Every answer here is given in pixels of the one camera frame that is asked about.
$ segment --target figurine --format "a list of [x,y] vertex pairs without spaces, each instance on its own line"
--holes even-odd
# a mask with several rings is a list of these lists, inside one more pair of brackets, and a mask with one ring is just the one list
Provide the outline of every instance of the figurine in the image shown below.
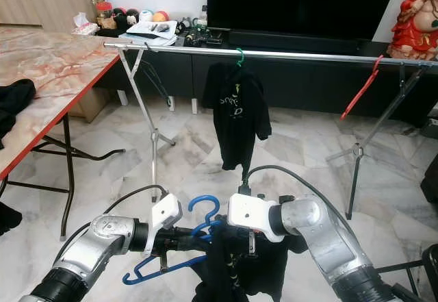
[[393,58],[434,60],[438,54],[438,0],[406,0],[400,7],[388,54]]

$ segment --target blue clothes hanger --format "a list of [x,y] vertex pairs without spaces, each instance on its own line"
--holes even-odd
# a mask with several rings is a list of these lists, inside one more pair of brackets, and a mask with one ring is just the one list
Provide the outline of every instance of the blue clothes hanger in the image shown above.
[[[208,212],[207,215],[205,215],[205,223],[201,223],[199,226],[194,228],[192,230],[191,235],[195,236],[201,229],[209,227],[210,234],[204,235],[201,238],[208,241],[208,242],[211,242],[211,239],[212,239],[211,226],[219,225],[219,224],[221,224],[221,222],[220,221],[212,221],[210,218],[212,216],[216,215],[216,213],[218,213],[219,208],[220,208],[220,203],[219,203],[219,200],[215,196],[205,194],[203,196],[196,197],[189,202],[189,207],[188,207],[189,211],[190,212],[193,211],[193,207],[201,201],[212,201],[214,203],[214,209],[212,211]],[[137,264],[133,270],[134,274],[137,277],[135,279],[129,279],[130,274],[127,273],[122,278],[123,283],[125,285],[136,285],[136,284],[142,283],[143,281],[159,277],[159,276],[164,275],[166,273],[171,273],[172,271],[175,271],[175,270],[178,270],[181,268],[191,267],[193,264],[196,264],[196,263],[199,263],[199,262],[206,260],[207,256],[206,255],[198,256],[198,257],[195,257],[195,258],[188,260],[186,262],[182,262],[180,264],[177,264],[176,266],[171,266],[171,267],[166,269],[166,272],[157,271],[157,272],[151,273],[149,275],[143,276],[140,272],[140,269],[143,266],[146,266],[150,261],[154,260],[155,258],[156,258],[155,256],[151,256],[151,257],[144,259],[139,264]]]
[[212,201],[214,203],[214,209],[212,211],[210,211],[209,213],[207,213],[207,215],[205,215],[205,222],[204,223],[201,223],[198,227],[193,229],[192,236],[195,236],[200,230],[202,230],[206,227],[209,227],[210,234],[202,236],[201,238],[208,240],[208,241],[211,241],[211,226],[219,225],[221,222],[220,221],[211,221],[210,218],[212,216],[214,216],[216,213],[218,213],[220,203],[219,203],[219,200],[215,196],[211,196],[209,194],[204,194],[203,196],[193,198],[189,202],[189,211],[190,212],[193,211],[193,207],[201,201]]

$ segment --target marble floor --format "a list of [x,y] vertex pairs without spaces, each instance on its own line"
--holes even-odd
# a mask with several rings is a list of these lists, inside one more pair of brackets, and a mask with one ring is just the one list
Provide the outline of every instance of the marble floor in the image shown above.
[[[211,112],[192,115],[190,101],[177,99],[176,112],[169,112],[159,99],[149,100],[156,125],[162,133],[177,141],[175,147],[162,143],[159,148],[158,182],[176,194],[183,209],[200,194],[214,194],[221,202],[237,191],[241,169],[221,170],[221,159]],[[264,164],[285,166],[319,188],[344,213],[350,189],[350,156],[326,162],[326,157],[350,148],[370,130],[374,119],[279,108],[270,109],[273,135],[257,141],[252,167]],[[151,143],[149,129],[134,100],[128,106],[109,104],[93,121],[70,122],[73,144],[100,155],[111,149],[125,148],[102,162],[75,159],[76,193],[68,220],[67,235],[99,215],[108,205],[136,188],[151,182]],[[58,125],[51,135],[61,138]],[[364,251],[375,266],[417,260],[421,252],[438,242],[438,211],[427,203],[419,183],[424,171],[438,153],[438,140],[422,137],[407,124],[388,121],[365,149],[351,226]],[[37,184],[65,186],[65,159],[55,155],[29,154],[12,172],[11,179]],[[276,171],[258,172],[251,177],[255,194],[267,199],[280,194],[300,195],[305,189]],[[0,301],[18,301],[40,282],[51,267],[59,242],[60,221],[66,197],[61,194],[9,187],[2,202],[21,211],[19,227],[0,237]],[[146,220],[151,207],[145,192],[120,204],[115,214]],[[180,226],[199,224],[209,205],[185,212]],[[170,253],[169,264],[187,260],[195,253]],[[136,286],[125,286],[121,279],[141,260],[139,253],[114,257],[107,270],[84,301],[191,301],[198,277],[183,269]],[[153,262],[147,270],[156,271]],[[416,268],[415,280],[425,301],[433,301],[425,272]],[[383,279],[409,288],[406,273],[387,273]],[[263,294],[252,302],[271,301]],[[283,300],[336,301],[309,252],[289,253]]]

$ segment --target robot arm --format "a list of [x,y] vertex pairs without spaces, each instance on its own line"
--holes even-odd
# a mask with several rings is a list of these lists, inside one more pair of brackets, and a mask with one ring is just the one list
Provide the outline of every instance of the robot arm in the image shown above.
[[[42,283],[20,302],[81,301],[111,256],[143,250],[150,254],[158,230],[171,227],[181,218],[175,196],[168,197],[154,206],[155,217],[151,217],[149,228],[121,216],[105,214],[96,218],[56,261]],[[355,237],[313,194],[281,205],[235,194],[229,201],[228,221],[262,231],[271,242],[280,242],[285,235],[302,235],[321,273],[343,302],[400,301],[383,283]]]
[[148,225],[104,214],[55,262],[49,274],[20,302],[78,302],[91,289],[113,255],[143,251]]
[[262,231],[273,242],[285,235],[303,236],[313,260],[343,302],[400,301],[383,283],[357,240],[313,194],[281,205],[235,194],[230,199],[228,219],[232,225]]

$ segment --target clothes on hanger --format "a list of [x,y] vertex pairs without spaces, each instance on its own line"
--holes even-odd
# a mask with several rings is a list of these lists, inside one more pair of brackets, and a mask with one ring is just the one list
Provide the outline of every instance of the clothes on hanger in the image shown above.
[[287,252],[302,253],[307,244],[302,236],[287,236],[277,244],[256,235],[257,257],[247,257],[248,230],[226,224],[213,228],[207,259],[192,269],[202,279],[192,302],[247,302],[248,295],[269,294],[281,300]]
[[30,79],[20,79],[9,86],[0,86],[0,149],[4,137],[14,126],[15,116],[25,109],[35,96],[35,86]]
[[260,80],[244,67],[214,64],[209,68],[202,105],[214,110],[222,168],[234,170],[241,164],[245,176],[253,156],[255,134],[260,140],[272,134]]

